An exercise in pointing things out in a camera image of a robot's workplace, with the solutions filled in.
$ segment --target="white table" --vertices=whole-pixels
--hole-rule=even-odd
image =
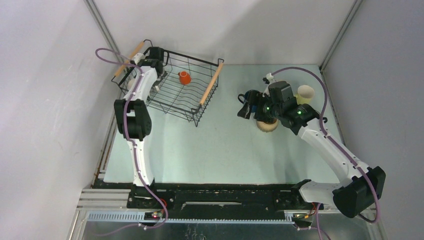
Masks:
[[[263,91],[262,78],[289,65],[226,65],[198,127],[193,122],[148,108],[152,119],[150,161],[156,182],[191,184],[276,184],[298,183],[312,179],[338,183],[333,171],[318,153],[281,124],[270,133],[250,120],[237,117],[242,104],[238,94],[247,90]],[[321,76],[316,65],[295,65]],[[315,89],[310,105],[321,111],[324,92],[311,75],[299,70],[283,71],[275,76],[291,84],[295,94],[300,85]],[[330,104],[326,126],[340,139]],[[117,131],[104,181],[132,183],[133,165],[124,137]]]

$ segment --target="yellow cup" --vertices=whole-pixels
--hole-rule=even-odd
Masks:
[[[297,88],[297,93],[294,96],[297,104],[308,104],[315,96],[315,90],[308,85],[302,85]]]

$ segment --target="orange mug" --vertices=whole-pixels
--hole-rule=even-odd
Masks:
[[[186,71],[180,71],[178,73],[179,76],[179,82],[182,85],[187,85],[192,81],[192,77],[190,77],[190,74],[188,74]]]

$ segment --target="wall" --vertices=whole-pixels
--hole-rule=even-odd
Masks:
[[[347,146],[386,182],[390,239],[423,239],[424,1],[364,1],[325,76]]]
[[[96,1],[120,51],[144,39],[227,64],[320,64],[354,0]]]
[[[118,95],[106,43],[81,0],[2,1],[0,19],[0,239],[65,239]]]

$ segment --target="wooden handle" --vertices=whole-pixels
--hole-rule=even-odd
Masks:
[[[144,41],[140,42],[140,44],[134,49],[134,51],[132,51],[131,55],[129,55],[128,58],[129,59],[132,59],[140,51],[140,49],[142,49],[142,47],[143,47],[144,44],[145,44]],[[124,68],[125,68],[125,65],[121,65],[118,68],[118,70],[115,72],[115,77],[118,77],[122,73],[122,71],[124,70]]]
[[[206,101],[206,98],[208,97],[209,93],[211,92],[212,87],[214,86],[215,82],[217,81],[218,76],[220,75],[221,69],[223,69],[224,63],[220,63],[218,68],[216,69],[215,74],[212,77],[212,80],[210,80],[209,85],[206,88],[206,91],[204,91],[203,97],[200,100],[200,104],[203,105]]]

